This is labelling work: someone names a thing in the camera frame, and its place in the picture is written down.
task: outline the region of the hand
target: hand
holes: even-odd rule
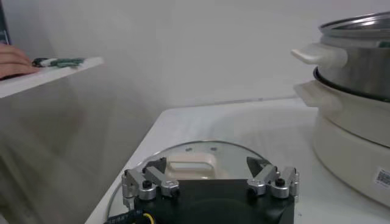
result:
[[[21,50],[11,45],[0,44],[0,78],[35,73],[39,70],[31,65],[31,61]]]

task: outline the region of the pot handle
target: pot handle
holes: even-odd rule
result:
[[[295,85],[294,90],[308,107],[318,107],[325,113],[342,110],[342,103],[339,98],[321,86],[318,81]]]
[[[166,174],[178,179],[213,179],[217,176],[216,159],[209,153],[175,153],[166,159]]]
[[[306,64],[323,68],[342,68],[348,61],[346,50],[321,43],[312,43],[302,49],[293,49],[291,54]]]

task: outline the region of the black knob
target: black knob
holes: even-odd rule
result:
[[[285,184],[286,184],[286,182],[283,179],[281,179],[281,178],[275,180],[275,185],[277,187],[283,187]]]
[[[152,187],[152,182],[150,180],[144,180],[142,182],[143,189],[150,189]]]
[[[176,199],[180,195],[180,191],[178,188],[172,189],[171,190],[171,195],[173,199]]]
[[[256,190],[253,189],[253,188],[248,188],[247,196],[248,196],[249,198],[252,198],[252,199],[257,198],[257,192],[256,192]]]

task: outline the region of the cable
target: cable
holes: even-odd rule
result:
[[[144,213],[143,215],[144,215],[146,218],[148,218],[149,221],[151,221],[151,224],[155,224],[152,215],[150,215],[149,213]]]

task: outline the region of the barcode label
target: barcode label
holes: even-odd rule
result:
[[[387,189],[390,189],[390,172],[378,167],[374,182]]]

